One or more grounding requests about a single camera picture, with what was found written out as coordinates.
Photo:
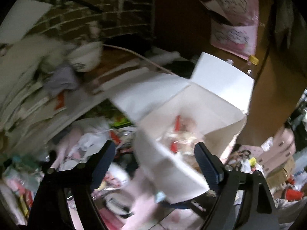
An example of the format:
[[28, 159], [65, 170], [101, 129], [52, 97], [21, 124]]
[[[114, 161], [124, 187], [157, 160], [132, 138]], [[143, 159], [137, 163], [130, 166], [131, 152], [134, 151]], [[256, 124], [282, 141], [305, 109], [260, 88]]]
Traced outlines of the stack of books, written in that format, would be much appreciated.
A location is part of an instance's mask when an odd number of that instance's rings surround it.
[[3, 110], [1, 152], [25, 155], [43, 147], [52, 137], [104, 101], [103, 92], [92, 94], [88, 84], [50, 97], [43, 80], [24, 87]]

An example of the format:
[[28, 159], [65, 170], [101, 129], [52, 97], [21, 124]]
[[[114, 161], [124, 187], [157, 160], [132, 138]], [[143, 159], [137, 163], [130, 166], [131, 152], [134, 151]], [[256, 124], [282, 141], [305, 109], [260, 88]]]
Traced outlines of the purple cloth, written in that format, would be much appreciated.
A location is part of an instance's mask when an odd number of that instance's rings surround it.
[[53, 75], [44, 83], [44, 89], [50, 98], [54, 98], [64, 90], [78, 89], [79, 85], [73, 67], [65, 62], [59, 65]]

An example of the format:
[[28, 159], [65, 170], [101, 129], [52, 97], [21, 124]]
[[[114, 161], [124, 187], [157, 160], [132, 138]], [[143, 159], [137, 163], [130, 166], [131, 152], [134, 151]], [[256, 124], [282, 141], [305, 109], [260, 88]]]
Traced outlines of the white fluffy fur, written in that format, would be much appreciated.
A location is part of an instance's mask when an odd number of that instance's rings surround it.
[[73, 45], [45, 35], [30, 35], [11, 46], [1, 60], [1, 71], [24, 71], [34, 64], [51, 72], [64, 62]]

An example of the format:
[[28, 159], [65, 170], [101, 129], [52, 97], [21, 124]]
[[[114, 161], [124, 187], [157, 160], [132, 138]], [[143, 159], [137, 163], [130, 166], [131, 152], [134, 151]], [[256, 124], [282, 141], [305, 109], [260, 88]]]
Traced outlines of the panda ceramic bowl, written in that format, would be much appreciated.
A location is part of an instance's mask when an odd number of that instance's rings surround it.
[[89, 72], [100, 64], [102, 42], [82, 45], [67, 55], [68, 62], [77, 72]]

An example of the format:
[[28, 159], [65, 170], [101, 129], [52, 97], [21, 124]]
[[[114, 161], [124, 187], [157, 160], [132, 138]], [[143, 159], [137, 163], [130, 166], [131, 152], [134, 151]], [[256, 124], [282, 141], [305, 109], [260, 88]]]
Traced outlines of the pink printed bag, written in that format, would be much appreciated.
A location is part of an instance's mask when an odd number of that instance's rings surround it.
[[210, 44], [244, 60], [256, 53], [259, 0], [210, 0]]

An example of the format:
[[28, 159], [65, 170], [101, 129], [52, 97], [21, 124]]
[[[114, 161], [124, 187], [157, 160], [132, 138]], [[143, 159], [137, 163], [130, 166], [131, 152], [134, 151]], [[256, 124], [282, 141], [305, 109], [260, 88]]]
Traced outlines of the white paper sheet on wall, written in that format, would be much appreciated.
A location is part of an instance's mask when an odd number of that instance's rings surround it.
[[51, 6], [34, 0], [17, 0], [1, 24], [1, 44], [13, 44], [21, 40]]

